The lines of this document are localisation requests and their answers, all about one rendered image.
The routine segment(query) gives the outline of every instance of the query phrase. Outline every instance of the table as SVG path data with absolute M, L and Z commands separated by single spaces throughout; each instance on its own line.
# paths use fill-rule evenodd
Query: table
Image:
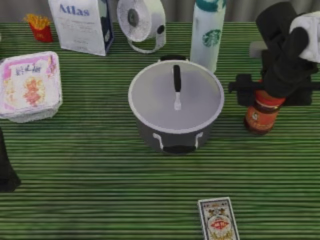
M 264 137 L 244 129 L 246 109 L 226 93 L 210 141 L 187 156 L 153 152 L 139 137 L 129 84 L 162 55 L 189 56 L 191 30 L 169 23 L 166 46 L 143 55 L 116 25 L 115 43 L 100 57 L 36 42 L 26 24 L 0 24 L 2 58 L 58 53 L 64 100 L 53 119 L 0 121 L 22 180 L 0 196 L 0 239 L 199 240 L 197 200 L 225 196 L 242 240 L 319 239 L 318 93 L 310 107 L 282 109 Z M 216 72 L 225 90 L 239 73 L 259 79 L 261 61 L 249 58 L 249 44 L 260 40 L 254 23 L 225 24 Z

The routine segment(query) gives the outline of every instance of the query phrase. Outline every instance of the gray pot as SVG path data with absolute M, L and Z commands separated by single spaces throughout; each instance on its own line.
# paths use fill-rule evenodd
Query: gray pot
M 167 154 L 187 154 L 204 145 L 224 100 L 216 76 L 180 56 L 165 56 L 140 71 L 128 91 L 141 137 Z

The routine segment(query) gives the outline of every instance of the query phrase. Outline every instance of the water bottle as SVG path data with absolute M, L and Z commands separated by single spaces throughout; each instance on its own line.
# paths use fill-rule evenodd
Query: water bottle
M 190 61 L 211 72 L 217 69 L 227 0 L 196 0 Z

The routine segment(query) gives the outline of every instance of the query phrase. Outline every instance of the red can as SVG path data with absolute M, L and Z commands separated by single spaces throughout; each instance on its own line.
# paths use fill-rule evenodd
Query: red can
M 34 38 L 40 42 L 43 43 L 52 43 L 53 37 L 51 34 L 51 28 L 50 26 L 46 26 L 43 29 L 36 29 L 31 23 L 29 23 L 29 26 L 33 32 Z
M 285 98 L 275 98 L 264 90 L 255 92 L 255 102 L 247 109 L 244 125 L 252 133 L 265 135 L 274 127 Z

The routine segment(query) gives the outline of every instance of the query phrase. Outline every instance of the pot lid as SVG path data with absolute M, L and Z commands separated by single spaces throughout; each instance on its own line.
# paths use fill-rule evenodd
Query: pot lid
M 167 60 L 137 74 L 128 100 L 143 124 L 160 132 L 183 134 L 201 130 L 218 117 L 224 91 L 206 68 L 189 61 Z

